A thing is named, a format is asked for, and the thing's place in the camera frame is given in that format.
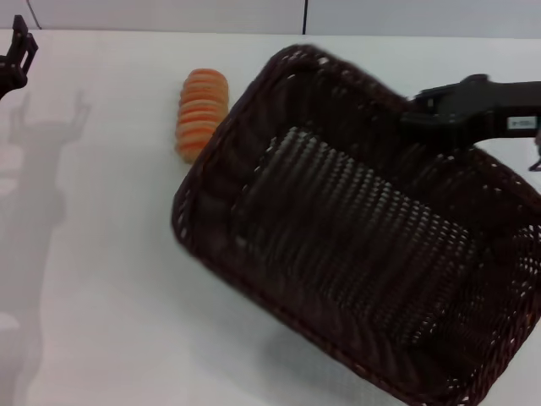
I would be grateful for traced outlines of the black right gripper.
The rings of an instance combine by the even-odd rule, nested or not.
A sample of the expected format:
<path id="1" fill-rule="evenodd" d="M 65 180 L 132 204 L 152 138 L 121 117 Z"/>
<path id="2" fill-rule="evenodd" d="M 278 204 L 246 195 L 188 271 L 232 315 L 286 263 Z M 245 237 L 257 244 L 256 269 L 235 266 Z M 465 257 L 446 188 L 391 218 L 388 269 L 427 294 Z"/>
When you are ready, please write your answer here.
<path id="1" fill-rule="evenodd" d="M 456 96 L 477 85 L 480 111 L 431 113 Z M 540 131 L 540 82 L 499 83 L 487 74 L 421 90 L 411 99 L 419 107 L 405 112 L 399 133 L 410 141 L 434 149 L 467 149 L 476 142 L 494 139 L 536 138 Z"/>

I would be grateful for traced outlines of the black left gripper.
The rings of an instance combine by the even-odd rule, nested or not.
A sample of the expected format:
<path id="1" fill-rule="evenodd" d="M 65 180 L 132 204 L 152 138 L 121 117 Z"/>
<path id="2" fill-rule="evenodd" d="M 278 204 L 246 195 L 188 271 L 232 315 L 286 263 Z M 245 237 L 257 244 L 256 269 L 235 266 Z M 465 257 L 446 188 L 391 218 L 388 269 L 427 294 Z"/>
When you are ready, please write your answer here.
<path id="1" fill-rule="evenodd" d="M 0 99 L 26 86 L 26 75 L 39 47 L 20 14 L 14 16 L 11 57 L 1 56 Z"/>

